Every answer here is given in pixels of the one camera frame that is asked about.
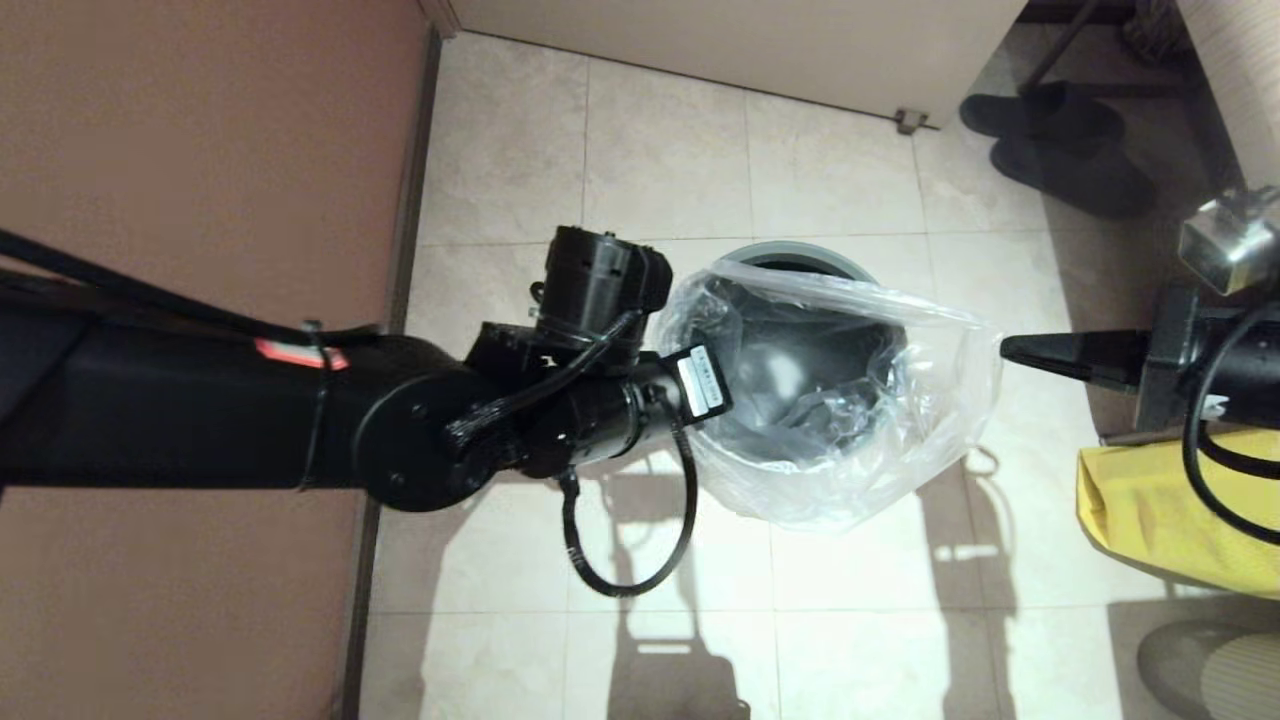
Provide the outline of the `white door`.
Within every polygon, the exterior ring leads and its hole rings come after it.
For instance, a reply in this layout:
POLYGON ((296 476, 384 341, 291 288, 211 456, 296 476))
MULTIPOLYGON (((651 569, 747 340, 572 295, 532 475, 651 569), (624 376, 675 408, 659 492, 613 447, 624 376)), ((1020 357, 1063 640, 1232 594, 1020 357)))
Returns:
POLYGON ((941 127, 1027 0, 451 0, 466 31, 941 127))

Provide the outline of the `dark wall baseboard strip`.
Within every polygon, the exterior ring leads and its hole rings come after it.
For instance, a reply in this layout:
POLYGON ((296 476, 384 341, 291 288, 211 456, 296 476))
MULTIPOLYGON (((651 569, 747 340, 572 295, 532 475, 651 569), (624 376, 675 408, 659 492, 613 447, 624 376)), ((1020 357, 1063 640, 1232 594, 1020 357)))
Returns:
MULTIPOLYGON (((410 292, 416 258, 419 223, 428 152, 430 147, 433 110, 444 38, 433 26, 424 40, 422 67, 419 78, 413 124, 406 145, 396 231, 390 246, 390 270, 384 328, 402 334, 407 327, 410 292)), ((372 570, 376 553, 381 505, 366 495, 357 496, 355 536, 352 543, 349 592, 346 603, 346 635, 343 662, 337 678, 337 693, 330 720, 357 720, 364 683, 364 661, 367 643, 372 570)))

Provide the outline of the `clear plastic trash bag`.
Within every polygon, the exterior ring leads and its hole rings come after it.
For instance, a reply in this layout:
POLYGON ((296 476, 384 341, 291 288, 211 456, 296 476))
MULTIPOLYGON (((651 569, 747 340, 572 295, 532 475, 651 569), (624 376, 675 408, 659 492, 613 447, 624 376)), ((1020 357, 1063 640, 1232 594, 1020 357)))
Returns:
MULTIPOLYGON (((724 259, 708 266, 732 277, 753 275, 753 269, 724 259)), ((680 347, 669 338, 678 284, 655 329, 664 352, 694 346, 680 347)), ((827 281, 817 297, 840 300, 855 313, 905 329, 899 442, 876 464, 785 475, 737 471, 709 460, 696 438, 700 424, 691 442, 705 487, 727 509, 795 530, 842 532, 919 489, 978 443, 998 397, 1001 334, 970 313, 876 282, 827 281)))

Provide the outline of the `beige ribbed round object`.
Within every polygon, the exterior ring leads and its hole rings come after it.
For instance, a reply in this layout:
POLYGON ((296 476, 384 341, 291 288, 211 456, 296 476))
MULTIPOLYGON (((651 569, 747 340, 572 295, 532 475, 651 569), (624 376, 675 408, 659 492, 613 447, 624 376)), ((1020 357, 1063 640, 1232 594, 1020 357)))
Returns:
POLYGON ((1199 692, 1211 720, 1280 720, 1280 633, 1240 635, 1216 648, 1199 692))

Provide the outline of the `beige striped upholstered furniture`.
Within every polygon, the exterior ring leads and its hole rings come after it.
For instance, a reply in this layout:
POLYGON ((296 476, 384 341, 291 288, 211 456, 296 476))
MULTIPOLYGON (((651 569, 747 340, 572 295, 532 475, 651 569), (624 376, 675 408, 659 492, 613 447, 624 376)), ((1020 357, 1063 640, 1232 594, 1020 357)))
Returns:
POLYGON ((1176 0, 1248 186, 1280 187, 1280 0, 1176 0))

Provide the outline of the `dark furniture leg pole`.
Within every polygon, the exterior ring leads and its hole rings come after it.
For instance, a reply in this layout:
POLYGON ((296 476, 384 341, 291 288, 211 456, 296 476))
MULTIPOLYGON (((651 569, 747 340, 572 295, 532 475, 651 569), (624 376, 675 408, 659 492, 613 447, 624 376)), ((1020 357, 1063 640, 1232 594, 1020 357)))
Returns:
POLYGON ((1102 0, 1082 0, 1082 4, 1065 29, 1050 45, 1048 51, 1037 61, 1030 74, 1018 86, 1019 95, 1027 95, 1038 88, 1046 76, 1053 69, 1059 59, 1070 47, 1075 37, 1096 13, 1102 0))

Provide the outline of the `grey round trash bin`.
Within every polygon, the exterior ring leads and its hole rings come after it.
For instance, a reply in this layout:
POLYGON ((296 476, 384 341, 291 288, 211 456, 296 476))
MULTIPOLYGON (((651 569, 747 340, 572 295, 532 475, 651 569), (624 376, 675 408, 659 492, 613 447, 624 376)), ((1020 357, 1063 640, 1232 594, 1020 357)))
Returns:
POLYGON ((765 241, 724 255, 749 278, 705 266, 677 287, 669 338, 716 355, 732 409, 699 425, 703 454, 737 471, 815 473, 899 442, 905 329, 817 297, 832 281, 870 283, 814 243, 765 241))

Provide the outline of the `gray fuzzy bundle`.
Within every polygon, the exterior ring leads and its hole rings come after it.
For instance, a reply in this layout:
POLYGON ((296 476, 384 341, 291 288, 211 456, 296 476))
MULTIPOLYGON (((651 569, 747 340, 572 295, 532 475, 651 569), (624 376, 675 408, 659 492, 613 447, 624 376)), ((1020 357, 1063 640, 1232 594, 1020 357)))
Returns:
POLYGON ((1179 63, 1193 53, 1178 0, 1133 0, 1133 13, 1121 24, 1120 38, 1148 67, 1179 63))

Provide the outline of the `yellow bag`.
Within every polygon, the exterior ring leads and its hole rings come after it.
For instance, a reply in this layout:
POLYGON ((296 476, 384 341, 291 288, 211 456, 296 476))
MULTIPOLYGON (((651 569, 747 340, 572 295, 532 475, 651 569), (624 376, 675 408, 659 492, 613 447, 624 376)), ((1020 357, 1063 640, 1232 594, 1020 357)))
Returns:
POLYGON ((1076 516, 1100 550, 1144 571, 1280 600, 1280 546, 1248 537, 1201 502, 1178 441, 1080 450, 1076 516))

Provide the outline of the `black slipper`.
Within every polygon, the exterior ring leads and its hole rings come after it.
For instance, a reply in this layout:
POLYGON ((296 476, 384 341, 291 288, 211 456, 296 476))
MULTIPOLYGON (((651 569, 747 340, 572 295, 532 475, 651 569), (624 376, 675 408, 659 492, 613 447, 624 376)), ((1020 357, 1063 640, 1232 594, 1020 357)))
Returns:
POLYGON ((1126 131, 1119 111, 1064 81, 1016 96, 970 95, 960 104, 959 117, 968 129, 993 138, 1075 143, 1119 141, 1126 131))
POLYGON ((1157 201, 1155 182, 1114 140, 1002 138, 991 149, 989 160, 1009 179, 1092 217, 1132 219, 1157 201))

